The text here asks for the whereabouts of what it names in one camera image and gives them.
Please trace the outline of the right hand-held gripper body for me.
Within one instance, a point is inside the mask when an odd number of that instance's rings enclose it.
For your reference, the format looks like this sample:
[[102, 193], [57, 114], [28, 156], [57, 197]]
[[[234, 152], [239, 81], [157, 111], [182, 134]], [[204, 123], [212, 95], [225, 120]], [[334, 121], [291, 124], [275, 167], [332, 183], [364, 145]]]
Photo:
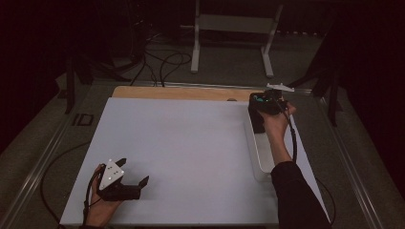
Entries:
[[266, 100], [264, 106], [259, 110], [260, 112], [277, 115], [284, 112], [287, 108], [288, 102], [284, 99], [283, 92], [293, 93], [294, 91], [294, 88], [290, 88], [284, 84], [267, 84], [263, 92], [253, 94], [259, 94]]

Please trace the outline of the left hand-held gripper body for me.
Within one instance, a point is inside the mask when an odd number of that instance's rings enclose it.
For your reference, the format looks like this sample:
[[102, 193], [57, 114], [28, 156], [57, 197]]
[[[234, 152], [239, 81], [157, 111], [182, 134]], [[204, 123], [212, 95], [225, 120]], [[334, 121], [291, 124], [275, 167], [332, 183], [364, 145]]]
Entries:
[[101, 171], [101, 180], [96, 192], [105, 201], [124, 201], [140, 198], [141, 190], [137, 185], [124, 185], [121, 180], [125, 172], [111, 159]]

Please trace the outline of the long white plastic tray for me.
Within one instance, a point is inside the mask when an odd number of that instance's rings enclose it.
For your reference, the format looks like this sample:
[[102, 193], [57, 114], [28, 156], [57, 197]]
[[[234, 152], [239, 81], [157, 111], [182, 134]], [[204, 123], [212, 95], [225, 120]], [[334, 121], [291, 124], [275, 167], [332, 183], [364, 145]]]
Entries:
[[271, 171], [275, 164], [266, 132], [255, 134], [249, 112], [244, 121], [245, 135], [254, 177], [259, 182], [271, 182]]

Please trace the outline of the person's right hand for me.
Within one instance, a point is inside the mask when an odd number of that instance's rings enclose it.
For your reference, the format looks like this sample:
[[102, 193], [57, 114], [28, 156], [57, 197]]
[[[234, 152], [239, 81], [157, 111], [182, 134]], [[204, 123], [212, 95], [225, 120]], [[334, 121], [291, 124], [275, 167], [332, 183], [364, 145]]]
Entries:
[[260, 115], [264, 120], [266, 134], [271, 142], [281, 141], [284, 139], [288, 126], [288, 119], [295, 112], [296, 108], [289, 102], [287, 103], [287, 108], [283, 113], [270, 115], [260, 112]]

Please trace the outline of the person's left hand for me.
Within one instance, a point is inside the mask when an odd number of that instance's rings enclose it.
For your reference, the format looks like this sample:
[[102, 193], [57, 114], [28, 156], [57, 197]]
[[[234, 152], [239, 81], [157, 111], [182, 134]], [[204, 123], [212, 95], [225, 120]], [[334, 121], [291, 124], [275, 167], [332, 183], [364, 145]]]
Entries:
[[90, 208], [83, 225], [105, 227], [121, 205], [121, 201], [103, 200], [96, 192], [98, 180], [99, 176], [96, 176], [92, 182]]

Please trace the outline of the black stand legs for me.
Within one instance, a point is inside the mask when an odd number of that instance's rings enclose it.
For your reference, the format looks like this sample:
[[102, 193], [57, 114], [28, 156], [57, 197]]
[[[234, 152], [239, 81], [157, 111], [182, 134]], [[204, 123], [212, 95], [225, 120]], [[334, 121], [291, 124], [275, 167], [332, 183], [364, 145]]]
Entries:
[[337, 96], [339, 88], [339, 79], [342, 66], [334, 65], [331, 67], [320, 68], [315, 71], [306, 73], [303, 77], [288, 83], [288, 87], [297, 88], [298, 86], [317, 79], [315, 85], [311, 89], [311, 94], [314, 97], [323, 97], [326, 92], [329, 92], [328, 103], [328, 119], [333, 127], [337, 126], [336, 123], [336, 111], [337, 111]]
[[120, 73], [130, 70], [134, 63], [126, 64], [120, 67], [108, 68], [98, 61], [85, 54], [71, 55], [66, 59], [66, 90], [67, 99], [66, 114], [69, 114], [75, 105], [75, 80], [78, 79], [81, 84], [91, 85], [95, 79], [92, 70], [103, 73], [115, 81], [129, 82]]

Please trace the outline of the wooden board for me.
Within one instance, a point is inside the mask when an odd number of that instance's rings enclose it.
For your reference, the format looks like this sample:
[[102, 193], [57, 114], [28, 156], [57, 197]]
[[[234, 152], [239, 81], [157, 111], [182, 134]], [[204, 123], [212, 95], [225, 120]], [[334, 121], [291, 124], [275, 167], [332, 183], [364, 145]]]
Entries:
[[183, 88], [183, 87], [135, 87], [118, 86], [114, 89], [114, 98], [151, 98], [151, 99], [185, 99], [248, 101], [249, 96], [258, 90], [216, 89], [216, 88]]

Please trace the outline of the white metal stand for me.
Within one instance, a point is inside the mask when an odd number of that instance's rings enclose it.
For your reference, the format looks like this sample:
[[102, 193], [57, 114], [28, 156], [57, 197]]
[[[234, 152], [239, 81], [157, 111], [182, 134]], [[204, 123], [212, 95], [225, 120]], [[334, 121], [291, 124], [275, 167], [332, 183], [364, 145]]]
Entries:
[[266, 77], [272, 78], [274, 76], [269, 51], [277, 32], [279, 20], [284, 8], [283, 4], [277, 5], [276, 11], [272, 17], [265, 18], [202, 13], [201, 0], [194, 1], [194, 47], [191, 55], [191, 73], [197, 73], [199, 71], [201, 52], [200, 31], [231, 31], [267, 35], [267, 42], [261, 48], [261, 56]]

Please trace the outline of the black rectangular floor frame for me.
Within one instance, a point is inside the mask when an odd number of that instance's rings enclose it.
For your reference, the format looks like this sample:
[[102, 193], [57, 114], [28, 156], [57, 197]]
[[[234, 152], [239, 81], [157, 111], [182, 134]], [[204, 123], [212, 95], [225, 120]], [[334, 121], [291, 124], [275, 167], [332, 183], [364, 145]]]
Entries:
[[91, 126], [94, 122], [92, 114], [76, 114], [73, 120], [73, 126]]

